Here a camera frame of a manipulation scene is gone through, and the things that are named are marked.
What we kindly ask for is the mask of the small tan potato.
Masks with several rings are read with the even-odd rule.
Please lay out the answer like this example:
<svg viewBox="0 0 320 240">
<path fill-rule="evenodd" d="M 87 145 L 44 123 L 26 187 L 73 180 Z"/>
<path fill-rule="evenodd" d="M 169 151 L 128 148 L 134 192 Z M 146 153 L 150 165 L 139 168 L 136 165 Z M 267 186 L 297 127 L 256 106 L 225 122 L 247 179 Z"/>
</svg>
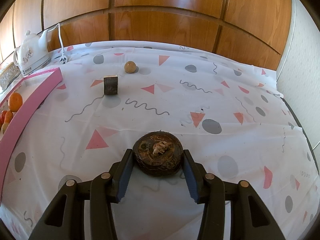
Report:
<svg viewBox="0 0 320 240">
<path fill-rule="evenodd" d="M 1 131 L 3 134 L 6 132 L 8 126 L 9 126 L 8 122 L 5 122 L 2 124 Z"/>
</svg>

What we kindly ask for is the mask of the red tomato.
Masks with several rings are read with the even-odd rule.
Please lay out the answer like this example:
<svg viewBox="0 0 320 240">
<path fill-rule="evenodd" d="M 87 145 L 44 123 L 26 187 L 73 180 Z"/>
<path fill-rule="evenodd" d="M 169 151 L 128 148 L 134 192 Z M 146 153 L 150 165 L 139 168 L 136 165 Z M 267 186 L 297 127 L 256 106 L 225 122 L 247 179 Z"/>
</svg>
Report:
<svg viewBox="0 0 320 240">
<path fill-rule="evenodd" d="M 0 121 L 1 124 L 4 124 L 4 120 L 5 120 L 5 115 L 6 115 L 7 111 L 2 111 L 0 114 Z"/>
</svg>

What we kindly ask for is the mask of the pink shallow tray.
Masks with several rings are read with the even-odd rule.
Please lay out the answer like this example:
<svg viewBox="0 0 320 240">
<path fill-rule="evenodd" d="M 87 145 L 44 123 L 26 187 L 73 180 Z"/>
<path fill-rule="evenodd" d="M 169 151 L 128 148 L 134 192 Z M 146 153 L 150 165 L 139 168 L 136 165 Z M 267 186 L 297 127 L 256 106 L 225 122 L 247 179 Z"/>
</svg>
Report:
<svg viewBox="0 0 320 240">
<path fill-rule="evenodd" d="M 23 100 L 23 105 L 13 117 L 13 120 L 10 122 L 1 139 L 1 189 L 3 189 L 9 160 L 20 135 L 35 111 L 38 109 L 39 105 L 63 80 L 63 76 L 60 68 L 53 68 L 33 74 L 21 80 L 21 82 L 23 82 L 47 73 L 49 75 L 44 79 L 44 81 L 42 81 L 39 86 L 25 100 Z"/>
</svg>

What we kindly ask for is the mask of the orange carrot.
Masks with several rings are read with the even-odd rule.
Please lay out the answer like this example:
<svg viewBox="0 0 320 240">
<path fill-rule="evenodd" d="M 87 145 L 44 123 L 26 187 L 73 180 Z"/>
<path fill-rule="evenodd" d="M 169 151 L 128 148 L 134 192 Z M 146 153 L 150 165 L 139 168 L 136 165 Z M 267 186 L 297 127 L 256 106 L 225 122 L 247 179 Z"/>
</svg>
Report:
<svg viewBox="0 0 320 240">
<path fill-rule="evenodd" d="M 13 119 L 13 113 L 12 111 L 7 111 L 4 117 L 4 123 L 10 123 L 11 120 Z"/>
</svg>

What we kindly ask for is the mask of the small tan round fruit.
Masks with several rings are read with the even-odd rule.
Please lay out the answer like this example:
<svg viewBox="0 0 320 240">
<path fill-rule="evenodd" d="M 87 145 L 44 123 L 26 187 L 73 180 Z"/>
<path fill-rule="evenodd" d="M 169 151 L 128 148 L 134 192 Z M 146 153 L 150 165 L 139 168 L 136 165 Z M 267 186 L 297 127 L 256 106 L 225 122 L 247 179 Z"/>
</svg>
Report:
<svg viewBox="0 0 320 240">
<path fill-rule="evenodd" d="M 124 70 L 128 74 L 132 74 L 136 71 L 137 65 L 133 61 L 127 61 L 127 63 L 124 64 Z"/>
</svg>

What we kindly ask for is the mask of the white ceramic electric kettle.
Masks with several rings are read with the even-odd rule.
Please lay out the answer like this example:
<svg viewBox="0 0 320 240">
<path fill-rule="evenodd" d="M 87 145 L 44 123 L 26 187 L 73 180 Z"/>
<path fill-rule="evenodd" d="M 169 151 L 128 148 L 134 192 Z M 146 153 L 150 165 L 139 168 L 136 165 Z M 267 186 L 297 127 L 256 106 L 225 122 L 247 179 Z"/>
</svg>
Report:
<svg viewBox="0 0 320 240">
<path fill-rule="evenodd" d="M 49 60 L 47 33 L 48 30 L 45 30 L 39 36 L 28 30 L 22 44 L 15 48 L 13 62 L 23 76 L 31 74 Z"/>
</svg>

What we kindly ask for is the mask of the woven tissue box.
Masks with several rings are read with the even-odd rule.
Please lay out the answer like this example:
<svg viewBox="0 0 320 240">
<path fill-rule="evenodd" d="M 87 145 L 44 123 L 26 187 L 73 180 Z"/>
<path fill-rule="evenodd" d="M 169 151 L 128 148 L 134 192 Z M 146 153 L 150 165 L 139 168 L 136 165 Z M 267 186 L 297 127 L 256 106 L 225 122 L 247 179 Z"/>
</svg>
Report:
<svg viewBox="0 0 320 240">
<path fill-rule="evenodd" d="M 3 93 L 9 85 L 20 75 L 20 69 L 12 62 L 1 69 L 0 87 Z"/>
</svg>

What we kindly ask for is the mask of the patterned white tablecloth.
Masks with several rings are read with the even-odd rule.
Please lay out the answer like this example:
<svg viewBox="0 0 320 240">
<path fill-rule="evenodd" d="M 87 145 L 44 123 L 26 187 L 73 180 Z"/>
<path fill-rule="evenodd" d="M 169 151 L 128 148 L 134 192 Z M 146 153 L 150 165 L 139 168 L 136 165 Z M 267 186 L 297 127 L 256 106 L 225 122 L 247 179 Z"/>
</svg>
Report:
<svg viewBox="0 0 320 240">
<path fill-rule="evenodd" d="M 97 42 L 60 51 L 63 80 L 35 111 L 12 153 L 1 219 L 28 239 L 68 180 L 109 170 L 152 131 L 175 135 L 224 181 L 248 181 L 286 239 L 302 239 L 319 206 L 319 175 L 276 74 L 215 54 L 160 43 Z M 124 64 L 133 61 L 134 73 Z M 104 95 L 104 77 L 118 94 Z"/>
</svg>

